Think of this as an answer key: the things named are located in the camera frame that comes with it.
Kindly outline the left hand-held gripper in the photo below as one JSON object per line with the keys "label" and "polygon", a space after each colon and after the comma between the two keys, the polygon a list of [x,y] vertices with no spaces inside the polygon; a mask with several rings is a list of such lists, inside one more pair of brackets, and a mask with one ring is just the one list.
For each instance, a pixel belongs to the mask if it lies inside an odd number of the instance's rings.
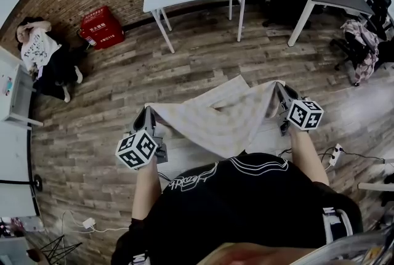
{"label": "left hand-held gripper", "polygon": [[155,111],[150,107],[150,117],[146,118],[147,112],[148,107],[142,107],[139,117],[144,121],[142,124],[135,121],[116,147],[116,157],[130,169],[139,169],[154,157],[157,164],[168,162],[163,138],[155,134]]}

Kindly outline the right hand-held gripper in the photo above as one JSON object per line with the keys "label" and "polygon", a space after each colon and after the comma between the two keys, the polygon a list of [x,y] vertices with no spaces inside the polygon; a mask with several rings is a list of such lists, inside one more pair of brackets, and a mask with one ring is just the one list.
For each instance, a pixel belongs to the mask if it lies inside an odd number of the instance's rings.
{"label": "right hand-held gripper", "polygon": [[314,130],[318,127],[324,110],[317,102],[302,98],[292,88],[276,82],[276,93],[279,99],[279,130],[285,136],[290,125],[301,131]]}

